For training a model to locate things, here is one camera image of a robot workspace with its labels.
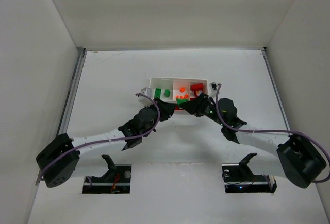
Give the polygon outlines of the green 2x4 lego brick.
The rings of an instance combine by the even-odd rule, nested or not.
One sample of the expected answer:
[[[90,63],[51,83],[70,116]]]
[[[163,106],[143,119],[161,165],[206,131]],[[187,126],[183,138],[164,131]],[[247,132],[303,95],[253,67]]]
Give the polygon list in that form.
[[[156,88],[154,92],[154,98],[160,98],[161,97],[161,88]]]

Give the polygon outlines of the red lego brick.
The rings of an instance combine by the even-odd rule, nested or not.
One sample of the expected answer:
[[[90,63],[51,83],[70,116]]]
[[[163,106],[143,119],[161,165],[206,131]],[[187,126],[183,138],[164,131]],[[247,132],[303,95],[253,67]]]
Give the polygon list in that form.
[[[185,109],[183,109],[182,107],[180,107],[179,105],[176,105],[175,107],[175,111],[184,111]]]

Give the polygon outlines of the small green lego brick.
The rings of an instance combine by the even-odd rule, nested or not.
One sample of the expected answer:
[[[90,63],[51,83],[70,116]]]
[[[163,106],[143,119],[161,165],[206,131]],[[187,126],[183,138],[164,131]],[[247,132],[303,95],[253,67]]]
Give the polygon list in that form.
[[[171,97],[171,91],[169,89],[165,89],[164,96],[165,96],[165,98],[170,98]]]

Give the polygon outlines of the aluminium left table rail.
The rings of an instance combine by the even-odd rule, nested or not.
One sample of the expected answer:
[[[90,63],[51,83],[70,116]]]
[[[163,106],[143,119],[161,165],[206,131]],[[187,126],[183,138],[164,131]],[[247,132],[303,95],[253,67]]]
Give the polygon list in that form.
[[[79,160],[80,152],[73,150],[73,139],[67,134],[67,129],[85,57],[86,50],[82,47],[78,48],[78,59],[62,112],[58,134],[36,157],[40,169],[37,184],[44,181],[48,188],[65,183],[74,172]]]

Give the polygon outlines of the aluminium table rail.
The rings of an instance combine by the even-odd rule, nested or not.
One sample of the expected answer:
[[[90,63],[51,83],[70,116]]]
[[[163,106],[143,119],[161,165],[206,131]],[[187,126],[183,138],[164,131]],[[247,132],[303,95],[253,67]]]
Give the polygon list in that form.
[[[36,157],[40,169],[37,184],[44,181],[48,188],[65,183],[74,172],[79,160],[80,152],[73,150],[73,139],[67,134],[67,129],[85,57],[86,50],[82,47],[78,48],[78,59],[62,112],[58,134]]]
[[[272,85],[273,85],[273,89],[274,89],[274,92],[275,92],[275,95],[276,95],[277,103],[278,103],[279,108],[280,108],[280,112],[282,114],[282,118],[283,118],[284,123],[285,123],[285,127],[286,127],[287,130],[290,130],[290,125],[289,125],[289,122],[288,122],[288,119],[287,119],[287,115],[285,113],[283,103],[282,103],[282,100],[281,100],[281,97],[279,95],[279,91],[278,91],[278,88],[277,88],[277,85],[276,85],[276,82],[275,82],[275,78],[274,78],[273,72],[271,70],[270,63],[269,63],[269,59],[268,59],[268,55],[267,55],[267,48],[263,47],[263,50],[261,52],[262,52],[262,55],[263,55],[263,59],[264,59],[266,68],[268,70],[269,77],[270,77]]]

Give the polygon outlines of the red lego with flower sticker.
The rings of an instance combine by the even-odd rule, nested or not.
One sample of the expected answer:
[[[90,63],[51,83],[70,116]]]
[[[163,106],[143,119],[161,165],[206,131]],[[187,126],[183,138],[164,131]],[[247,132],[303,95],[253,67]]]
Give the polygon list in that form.
[[[203,91],[202,90],[194,91],[195,98],[199,97],[201,94],[203,94]]]

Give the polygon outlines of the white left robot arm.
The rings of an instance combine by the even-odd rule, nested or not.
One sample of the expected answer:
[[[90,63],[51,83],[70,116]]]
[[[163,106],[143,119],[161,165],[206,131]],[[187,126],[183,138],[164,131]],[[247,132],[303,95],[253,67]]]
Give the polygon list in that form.
[[[101,157],[107,168],[101,175],[108,178],[114,171],[109,151],[125,151],[142,143],[156,130],[159,122],[170,119],[176,109],[175,103],[155,98],[151,105],[143,107],[131,120],[117,129],[99,135],[69,137],[67,133],[56,136],[37,156],[40,180],[48,188],[58,187],[71,177],[89,176],[82,166],[84,159]]]

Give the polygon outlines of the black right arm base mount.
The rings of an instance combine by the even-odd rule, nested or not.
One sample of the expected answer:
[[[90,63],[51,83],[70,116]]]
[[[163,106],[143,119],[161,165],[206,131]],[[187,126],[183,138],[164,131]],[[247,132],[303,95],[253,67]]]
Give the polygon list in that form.
[[[239,163],[222,164],[222,179],[227,194],[270,193],[274,194],[277,182],[272,175],[255,175],[248,167],[257,153],[249,153]]]

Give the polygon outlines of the aluminium right table rail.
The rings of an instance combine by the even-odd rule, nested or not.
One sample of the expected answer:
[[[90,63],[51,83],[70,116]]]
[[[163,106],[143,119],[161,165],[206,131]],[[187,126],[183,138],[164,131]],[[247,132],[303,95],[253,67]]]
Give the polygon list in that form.
[[[288,122],[288,119],[287,119],[287,115],[285,113],[283,103],[282,103],[282,100],[281,100],[281,97],[279,95],[279,91],[278,91],[278,88],[277,88],[277,85],[276,85],[276,82],[275,82],[275,78],[274,78],[273,72],[271,70],[270,63],[269,63],[269,59],[268,59],[268,55],[267,55],[267,48],[263,47],[263,50],[261,52],[262,52],[262,55],[263,55],[263,59],[264,59],[266,68],[268,70],[269,77],[270,77],[272,85],[273,85],[273,89],[274,89],[274,92],[275,92],[275,95],[276,95],[277,103],[278,103],[279,108],[280,108],[280,112],[282,114],[282,118],[283,118],[284,123],[285,123],[285,127],[286,127],[287,130],[290,130],[290,125],[289,125],[289,122]]]

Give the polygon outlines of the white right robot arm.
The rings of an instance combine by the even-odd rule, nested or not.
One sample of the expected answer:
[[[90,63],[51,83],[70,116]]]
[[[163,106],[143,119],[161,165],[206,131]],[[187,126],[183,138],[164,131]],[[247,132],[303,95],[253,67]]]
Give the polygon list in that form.
[[[221,125],[223,136],[234,143],[249,145],[277,157],[273,174],[287,178],[299,188],[318,183],[317,177],[329,165],[329,154],[308,136],[288,130],[260,130],[237,116],[234,102],[201,94],[180,107],[196,117],[205,116]]]

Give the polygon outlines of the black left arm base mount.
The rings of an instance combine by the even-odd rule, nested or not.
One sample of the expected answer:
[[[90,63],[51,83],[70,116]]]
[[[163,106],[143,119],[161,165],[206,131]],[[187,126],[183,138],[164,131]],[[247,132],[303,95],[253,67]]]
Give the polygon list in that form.
[[[102,155],[107,171],[101,176],[86,176],[83,194],[129,194],[131,165],[115,164],[109,155]]]

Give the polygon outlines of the white three-compartment plastic container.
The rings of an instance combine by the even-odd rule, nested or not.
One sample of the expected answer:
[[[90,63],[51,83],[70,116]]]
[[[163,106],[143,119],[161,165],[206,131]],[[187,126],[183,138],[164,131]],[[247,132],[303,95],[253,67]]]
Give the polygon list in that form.
[[[164,102],[175,103],[177,105],[175,97],[177,95],[183,96],[188,95],[188,100],[191,101],[195,99],[194,92],[190,91],[190,85],[202,83],[204,89],[202,90],[204,94],[209,94],[209,84],[206,79],[197,79],[197,78],[173,78],[173,77],[152,77],[150,79],[149,88],[152,89],[152,96],[154,98],[154,92],[156,88],[161,88],[161,97],[160,99]],[[171,91],[171,97],[165,98],[164,91],[169,89]],[[188,115],[186,111],[174,111],[174,114],[183,114]]]

